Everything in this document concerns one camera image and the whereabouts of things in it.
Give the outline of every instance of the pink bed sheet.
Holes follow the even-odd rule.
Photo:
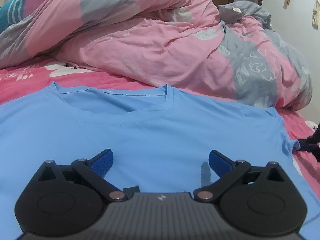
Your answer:
[[[90,86],[120,90],[152,88],[124,76],[73,67],[50,57],[36,57],[17,67],[0,70],[0,105],[37,92],[53,81],[64,87]],[[313,134],[298,112],[285,108],[278,108],[277,111],[283,117],[291,139],[306,138]],[[320,164],[312,154],[306,152],[295,152],[293,157],[301,174],[320,198]]]

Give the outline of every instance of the white logo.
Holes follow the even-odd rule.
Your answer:
[[[158,197],[158,199],[161,200],[161,201],[165,200],[166,198],[167,198],[167,197],[164,196],[164,195],[161,195],[161,196]]]

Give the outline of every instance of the white stripe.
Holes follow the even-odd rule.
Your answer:
[[[18,18],[19,18],[19,21],[21,21],[21,20],[22,20],[22,18],[21,18],[21,7],[22,7],[22,2],[23,2],[23,0],[20,0],[19,9],[18,9]]]
[[[12,21],[13,21],[13,23],[17,23],[17,22],[16,22],[16,19],[15,19],[15,16],[14,16],[14,11],[15,11],[15,9],[16,9],[17,2],[18,2],[18,0],[15,1],[14,6],[13,6],[13,9],[12,9]]]
[[[7,18],[8,24],[11,24],[11,23],[10,23],[10,9],[11,9],[11,5],[13,5],[13,3],[14,3],[14,0],[12,0],[12,2],[11,2],[10,5],[9,5],[9,8],[8,8],[8,13],[7,13],[7,16],[8,16],[8,18]]]

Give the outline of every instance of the black clamp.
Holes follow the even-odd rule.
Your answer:
[[[20,239],[301,239],[307,207],[278,163],[254,167],[212,151],[209,165],[221,178],[195,190],[194,199],[129,199],[103,179],[112,163],[109,149],[71,165],[45,161],[15,206]]]
[[[298,141],[300,149],[297,151],[312,153],[312,155],[316,157],[317,162],[320,162],[320,124],[312,136],[309,136],[306,139],[299,139]]]

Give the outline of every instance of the comforter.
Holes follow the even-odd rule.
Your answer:
[[[220,10],[211,0],[32,0],[32,6],[0,34],[0,69],[47,53],[76,67],[261,108],[299,110],[312,96],[303,56],[248,1]]]

